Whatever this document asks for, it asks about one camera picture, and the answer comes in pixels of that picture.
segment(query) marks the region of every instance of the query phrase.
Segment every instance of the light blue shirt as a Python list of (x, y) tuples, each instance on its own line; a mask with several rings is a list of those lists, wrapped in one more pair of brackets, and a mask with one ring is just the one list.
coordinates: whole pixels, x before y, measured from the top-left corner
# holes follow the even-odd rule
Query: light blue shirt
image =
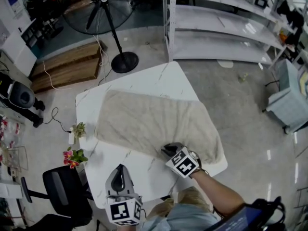
[(217, 218), (194, 205), (177, 204), (167, 217), (155, 216), (140, 223), (140, 231), (204, 231), (217, 223)]

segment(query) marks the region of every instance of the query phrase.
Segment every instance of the marble table top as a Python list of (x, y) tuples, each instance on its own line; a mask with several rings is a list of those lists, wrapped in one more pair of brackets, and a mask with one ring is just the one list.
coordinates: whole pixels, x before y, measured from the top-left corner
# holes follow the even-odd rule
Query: marble table top
[[(89, 161), (85, 172), (93, 199), (98, 208), (107, 203), (105, 182), (110, 173), (124, 164), (134, 184), (134, 191), (147, 202), (181, 191), (193, 185), (190, 178), (183, 179), (165, 166), (165, 162), (134, 150), (99, 141), (94, 137), (105, 93), (110, 90), (198, 101), (192, 86), (177, 62), (162, 64), (107, 82), (76, 96), (77, 122), (86, 124), (87, 135), (79, 139)], [(217, 164), (203, 165), (211, 176), (228, 166), (225, 156)]]

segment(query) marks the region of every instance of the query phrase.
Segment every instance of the fan base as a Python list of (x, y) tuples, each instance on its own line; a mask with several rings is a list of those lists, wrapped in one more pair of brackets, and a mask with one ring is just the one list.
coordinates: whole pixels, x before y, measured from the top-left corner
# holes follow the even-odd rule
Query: fan base
[(133, 52), (124, 52), (125, 62), (121, 55), (116, 55), (111, 62), (112, 70), (116, 73), (127, 73), (133, 70), (139, 63), (139, 57)]

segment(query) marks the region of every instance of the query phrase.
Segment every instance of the person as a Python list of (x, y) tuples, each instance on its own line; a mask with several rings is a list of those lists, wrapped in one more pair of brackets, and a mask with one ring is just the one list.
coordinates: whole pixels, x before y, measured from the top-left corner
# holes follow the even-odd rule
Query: person
[[(229, 187), (219, 183), (202, 170), (192, 173), (216, 210), (227, 217), (244, 204), (243, 198)], [(218, 222), (209, 210), (201, 193), (190, 187), (179, 192), (178, 204), (172, 198), (156, 205), (144, 223), (119, 227), (119, 231), (204, 231)]]

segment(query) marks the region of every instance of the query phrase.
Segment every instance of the fan pole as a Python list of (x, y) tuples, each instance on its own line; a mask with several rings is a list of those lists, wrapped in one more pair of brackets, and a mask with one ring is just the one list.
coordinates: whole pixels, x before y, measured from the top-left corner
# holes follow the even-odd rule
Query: fan pole
[(114, 59), (111, 61), (111, 67), (116, 73), (127, 73), (131, 70), (133, 70), (139, 63), (138, 56), (133, 52), (122, 52), (122, 47), (120, 45), (119, 39), (116, 35), (116, 29), (112, 22), (112, 18), (110, 15), (110, 11), (107, 7), (108, 1), (102, 1), (102, 7), (104, 8), (106, 12), (106, 16), (108, 19), (108, 22), (110, 24), (111, 32), (115, 38), (116, 45), (119, 49), (120, 54), (114, 57)]

